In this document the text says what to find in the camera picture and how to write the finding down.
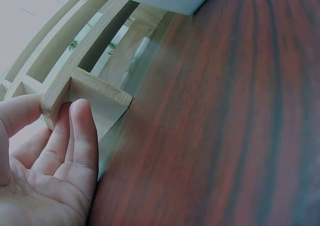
wooden frame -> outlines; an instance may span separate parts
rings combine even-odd
[[[52,76],[51,69],[70,42],[98,12],[103,13],[101,18]],[[150,36],[165,13],[130,0],[69,0],[0,78],[0,100],[44,93],[42,115],[53,130],[63,102],[86,98],[100,140],[129,107],[132,96],[117,85],[143,39]],[[90,71],[123,25],[128,31],[98,77],[92,75]]]

wooden table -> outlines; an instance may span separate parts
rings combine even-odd
[[[153,48],[90,224],[320,225],[320,0],[207,0]]]

light wood piece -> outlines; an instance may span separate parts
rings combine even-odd
[[[82,37],[65,63],[61,63],[70,43],[99,12],[103,12],[98,14],[101,18]],[[144,38],[153,33],[165,13],[130,0],[69,0],[29,42],[13,66],[0,76],[0,101],[44,93],[43,120],[53,130],[65,101],[86,98],[100,140],[129,107],[132,96],[116,86]],[[126,33],[122,26],[129,27]],[[106,48],[115,35],[118,40],[123,34],[106,62],[102,54],[108,53]],[[101,78],[89,73],[99,59],[102,62],[99,65],[104,65]]]
[[[71,76],[69,100],[80,98],[86,98],[90,102],[99,140],[128,109],[133,99],[130,94],[76,68]]]

plywood edge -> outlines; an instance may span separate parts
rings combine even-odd
[[[77,80],[82,82],[87,87],[92,88],[106,98],[117,102],[121,106],[128,108],[133,97],[125,91],[122,91],[109,83],[101,80],[100,78],[90,74],[89,72],[76,68],[71,76],[71,81]]]
[[[44,121],[51,130],[55,128],[62,104],[69,98],[70,82],[69,78],[64,85],[50,87],[40,102]]]

palm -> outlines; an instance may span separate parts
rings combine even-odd
[[[12,121],[8,128],[3,116],[8,114],[2,113],[0,104],[0,136],[4,139],[0,145],[0,211],[12,211],[4,222],[86,223],[97,182],[97,134],[88,104],[72,104],[70,117],[69,106],[63,105],[53,132],[43,129],[25,144],[8,148],[8,138],[20,128],[15,129]],[[28,124],[34,118],[26,120]]]

